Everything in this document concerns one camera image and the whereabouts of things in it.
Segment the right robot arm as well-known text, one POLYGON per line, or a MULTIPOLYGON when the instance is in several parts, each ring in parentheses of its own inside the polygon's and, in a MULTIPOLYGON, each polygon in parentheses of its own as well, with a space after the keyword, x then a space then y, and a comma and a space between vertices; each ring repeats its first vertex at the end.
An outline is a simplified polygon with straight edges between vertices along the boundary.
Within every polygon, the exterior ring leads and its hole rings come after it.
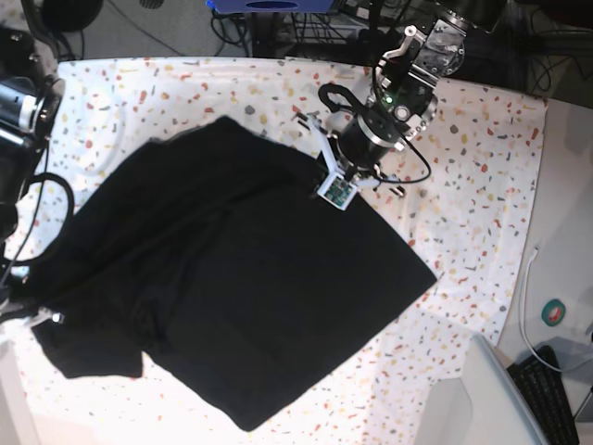
POLYGON ((43 254, 20 261, 1 257, 1 322, 21 319, 33 328, 47 321, 61 323, 63 315, 51 311, 33 299, 17 298, 17 278, 11 274, 18 267, 32 267, 48 261, 58 250, 74 214, 74 195, 61 176, 35 171, 40 160, 49 160, 49 140, 57 110, 64 95, 65 83, 46 74, 35 48, 32 32, 1 28, 1 250, 16 233, 19 225, 17 204, 32 184, 41 188, 47 182, 62 187, 68 209, 57 238, 43 254))

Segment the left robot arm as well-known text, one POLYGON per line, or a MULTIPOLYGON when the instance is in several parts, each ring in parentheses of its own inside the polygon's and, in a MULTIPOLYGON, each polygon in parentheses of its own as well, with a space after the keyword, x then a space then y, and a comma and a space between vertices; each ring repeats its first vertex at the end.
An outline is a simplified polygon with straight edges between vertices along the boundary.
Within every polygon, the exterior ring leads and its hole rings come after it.
POLYGON ((406 181, 383 172, 383 157, 392 150, 417 150, 412 140, 435 117, 439 80, 462 64, 468 30, 492 32, 505 6, 503 1, 439 1, 429 23, 406 26, 398 47, 373 63, 365 101, 342 85, 319 88, 319 99, 332 113, 352 118, 335 132, 323 129, 313 115, 297 116, 314 136, 325 164, 326 175, 315 189, 319 197, 345 210, 363 188, 388 184, 404 196, 406 181))

